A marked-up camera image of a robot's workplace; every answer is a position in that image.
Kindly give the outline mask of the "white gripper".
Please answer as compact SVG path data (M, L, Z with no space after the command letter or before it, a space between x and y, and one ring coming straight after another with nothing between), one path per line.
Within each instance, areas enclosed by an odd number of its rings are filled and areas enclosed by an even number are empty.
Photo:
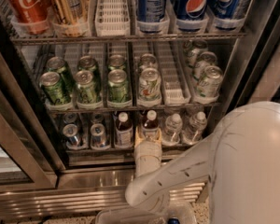
M161 129L158 129L158 143L161 143ZM141 137L140 128L135 128L134 133L134 160L135 176L147 175L158 170L161 167L162 149L161 145L144 140Z

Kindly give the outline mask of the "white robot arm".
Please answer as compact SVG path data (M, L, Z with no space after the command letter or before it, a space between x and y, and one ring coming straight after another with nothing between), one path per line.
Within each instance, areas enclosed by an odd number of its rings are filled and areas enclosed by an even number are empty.
M210 224L280 224L280 104L232 110L197 145L132 181L125 198L132 207L162 213L170 190L204 177Z

